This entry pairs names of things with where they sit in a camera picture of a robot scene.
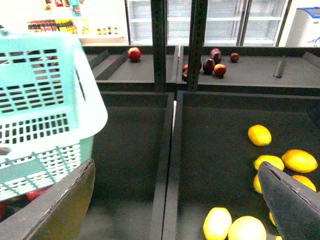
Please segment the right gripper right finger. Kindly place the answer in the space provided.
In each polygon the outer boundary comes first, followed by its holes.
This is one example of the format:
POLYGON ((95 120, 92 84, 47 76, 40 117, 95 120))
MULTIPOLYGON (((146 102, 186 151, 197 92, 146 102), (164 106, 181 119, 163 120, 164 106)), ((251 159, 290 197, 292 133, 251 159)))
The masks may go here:
POLYGON ((320 238, 320 194, 269 162, 262 162, 258 178, 263 198, 283 240, 320 238))

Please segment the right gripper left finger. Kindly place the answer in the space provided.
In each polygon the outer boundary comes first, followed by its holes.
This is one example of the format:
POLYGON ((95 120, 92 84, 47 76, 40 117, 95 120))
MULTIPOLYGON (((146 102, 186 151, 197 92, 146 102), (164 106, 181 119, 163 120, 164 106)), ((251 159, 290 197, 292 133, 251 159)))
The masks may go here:
POLYGON ((88 159, 42 195, 1 222, 2 240, 76 240, 89 208, 95 162, 88 159))

